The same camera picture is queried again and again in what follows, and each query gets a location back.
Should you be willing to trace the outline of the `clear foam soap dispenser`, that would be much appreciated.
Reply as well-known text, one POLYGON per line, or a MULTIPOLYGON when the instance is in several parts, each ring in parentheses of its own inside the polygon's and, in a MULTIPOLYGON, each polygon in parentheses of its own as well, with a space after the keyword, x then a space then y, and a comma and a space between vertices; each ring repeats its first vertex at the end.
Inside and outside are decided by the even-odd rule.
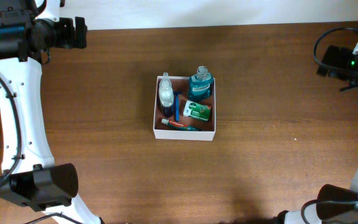
POLYGON ((172 83, 167 72, 163 73, 163 77, 158 86, 158 97, 160 100, 160 109, 164 117, 169 118, 173 116, 175 112, 174 95, 172 83))

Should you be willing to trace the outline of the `blue disposable razor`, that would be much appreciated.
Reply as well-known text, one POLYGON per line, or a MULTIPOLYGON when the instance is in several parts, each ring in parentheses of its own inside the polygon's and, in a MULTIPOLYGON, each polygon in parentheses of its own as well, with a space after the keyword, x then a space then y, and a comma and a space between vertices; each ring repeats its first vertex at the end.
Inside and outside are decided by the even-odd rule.
POLYGON ((179 122, 180 120, 179 95, 182 94, 182 92, 174 91, 173 94, 174 94, 175 121, 179 122))

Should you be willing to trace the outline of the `teal mouthwash bottle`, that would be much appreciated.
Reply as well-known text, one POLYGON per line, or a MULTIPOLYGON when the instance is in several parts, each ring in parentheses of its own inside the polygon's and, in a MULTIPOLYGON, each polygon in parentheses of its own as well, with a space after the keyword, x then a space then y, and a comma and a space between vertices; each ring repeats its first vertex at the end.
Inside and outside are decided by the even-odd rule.
POLYGON ((214 78, 207 67, 199 66, 196 74, 189 78, 188 98, 191 101, 201 101, 211 96, 211 85, 214 78))

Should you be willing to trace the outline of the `toothpaste tube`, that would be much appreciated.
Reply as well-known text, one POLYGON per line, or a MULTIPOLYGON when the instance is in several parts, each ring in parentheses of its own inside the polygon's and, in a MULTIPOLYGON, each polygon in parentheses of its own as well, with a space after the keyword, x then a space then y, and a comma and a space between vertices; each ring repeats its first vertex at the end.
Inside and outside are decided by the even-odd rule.
POLYGON ((173 120, 170 120, 170 119, 161 119, 161 124, 169 127, 169 128, 172 128, 174 130, 177 130, 177 131, 201 131, 200 129, 198 128, 194 128, 192 126, 187 126, 185 124, 181 124, 177 121, 173 121, 173 120))

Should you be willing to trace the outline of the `green white soap bar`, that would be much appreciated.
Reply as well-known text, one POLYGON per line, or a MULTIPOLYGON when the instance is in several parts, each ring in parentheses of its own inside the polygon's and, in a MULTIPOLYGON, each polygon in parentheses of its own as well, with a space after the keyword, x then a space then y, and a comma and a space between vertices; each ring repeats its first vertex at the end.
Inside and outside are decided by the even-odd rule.
POLYGON ((211 115, 212 107, 210 105, 201 105, 199 103, 187 100, 183 110, 184 117, 208 121, 211 115))

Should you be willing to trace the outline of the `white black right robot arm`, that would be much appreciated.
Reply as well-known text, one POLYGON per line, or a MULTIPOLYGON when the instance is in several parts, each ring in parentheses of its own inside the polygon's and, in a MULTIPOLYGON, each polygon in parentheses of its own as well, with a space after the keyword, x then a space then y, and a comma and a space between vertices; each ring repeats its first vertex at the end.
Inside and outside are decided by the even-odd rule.
MULTIPOLYGON (((330 45, 323 59, 315 58, 317 74, 347 82, 343 91, 358 88, 358 42, 354 49, 330 45)), ((348 189, 326 184, 316 199, 306 202, 298 211, 280 212, 271 223, 358 223, 358 168, 348 189)))

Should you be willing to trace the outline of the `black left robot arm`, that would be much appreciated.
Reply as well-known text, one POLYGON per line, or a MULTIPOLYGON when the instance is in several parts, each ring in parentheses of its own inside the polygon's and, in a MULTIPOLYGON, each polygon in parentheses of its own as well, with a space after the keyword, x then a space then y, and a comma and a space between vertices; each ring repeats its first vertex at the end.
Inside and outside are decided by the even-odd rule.
POLYGON ((61 17, 64 5, 62 0, 0 1, 0 198, 58 223, 101 223, 78 193, 75 166, 55 164, 45 133, 42 54, 86 47, 85 20, 61 17))

